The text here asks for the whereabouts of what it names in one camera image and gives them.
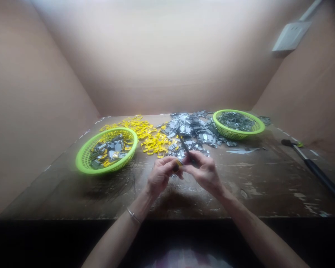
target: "table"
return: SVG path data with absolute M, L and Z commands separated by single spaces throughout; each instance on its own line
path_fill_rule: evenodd
M 80 147 L 106 124 L 127 117 L 106 117 L 70 146 L 1 214 L 1 220 L 116 219 L 146 184 L 157 159 L 138 146 L 124 169 L 100 176 L 81 174 L 75 167 Z M 153 125 L 170 121 L 169 115 L 146 115 Z M 223 144 L 209 149 L 224 185 L 258 217 L 335 217 L 335 200 L 303 164 L 297 153 L 281 145 L 289 138 L 270 125 L 238 148 L 258 148 L 231 153 Z M 335 170 L 320 157 L 304 150 L 335 182 Z M 216 219 L 229 217 L 223 207 L 193 177 L 171 178 L 148 215 L 150 219 Z

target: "hammer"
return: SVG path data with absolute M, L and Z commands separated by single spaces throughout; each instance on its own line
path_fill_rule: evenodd
M 308 159 L 305 154 L 299 149 L 299 147 L 292 143 L 290 140 L 282 140 L 282 144 L 285 146 L 293 147 L 297 153 L 302 157 L 304 163 L 310 169 L 310 171 L 325 185 L 325 187 L 331 192 L 335 197 L 335 184 L 325 175 L 325 173 L 310 159 Z

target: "pile of yellow parts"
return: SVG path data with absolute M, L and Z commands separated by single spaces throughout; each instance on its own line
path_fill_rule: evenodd
M 165 134 L 161 133 L 160 130 L 157 131 L 157 129 L 154 128 L 154 126 L 151 125 L 148 121 L 143 121 L 142 119 L 142 115 L 136 115 L 133 118 L 128 117 L 118 124 L 105 125 L 99 131 L 109 130 L 111 128 L 117 127 L 130 128 L 131 130 L 135 131 L 139 140 L 145 139 L 145 141 L 140 144 L 144 153 L 147 153 L 148 155 L 157 153 L 158 158 L 163 158 L 168 147 L 174 143 L 176 144 L 179 137 L 176 136 L 176 138 L 172 139 L 168 138 Z

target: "wall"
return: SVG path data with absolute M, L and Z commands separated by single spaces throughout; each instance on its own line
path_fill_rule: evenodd
M 335 164 L 335 5 L 324 1 L 253 111 Z
M 0 0 L 0 212 L 98 115 L 31 3 Z
M 103 116 L 250 110 L 313 0 L 32 0 Z

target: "green basket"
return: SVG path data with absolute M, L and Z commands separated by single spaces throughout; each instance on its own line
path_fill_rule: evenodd
M 133 146 L 128 152 L 128 154 L 119 160 L 118 162 L 112 164 L 111 166 L 104 167 L 102 169 L 94 169 L 91 167 L 89 159 L 91 149 L 93 146 L 101 139 L 104 138 L 105 140 L 109 141 L 113 139 L 114 137 L 118 136 L 119 134 L 123 134 L 123 137 L 125 139 L 129 139 L 133 142 Z M 91 138 L 89 141 L 87 141 L 82 148 L 79 150 L 77 157 L 76 157 L 76 166 L 77 168 L 85 173 L 85 174 L 101 174 L 105 172 L 113 172 L 121 169 L 124 167 L 128 162 L 132 159 L 135 153 L 135 149 L 138 145 L 138 136 L 134 131 L 132 131 L 129 128 L 112 128 L 106 131 L 103 131 L 97 135 L 95 135 L 93 138 Z
M 254 126 L 252 126 L 253 131 L 239 131 L 239 130 L 234 130 L 231 128 L 228 128 L 224 125 L 222 125 L 218 120 L 217 117 L 222 113 L 222 112 L 237 112 L 240 114 L 243 114 L 245 117 L 248 119 L 252 120 L 254 122 Z M 222 135 L 225 136 L 226 138 L 230 138 L 233 140 L 242 140 L 250 135 L 258 134 L 264 131 L 265 125 L 263 122 L 258 118 L 255 117 L 254 115 L 251 115 L 246 112 L 238 111 L 238 110 L 220 110 L 217 111 L 213 114 L 213 121 L 216 123 L 217 131 Z

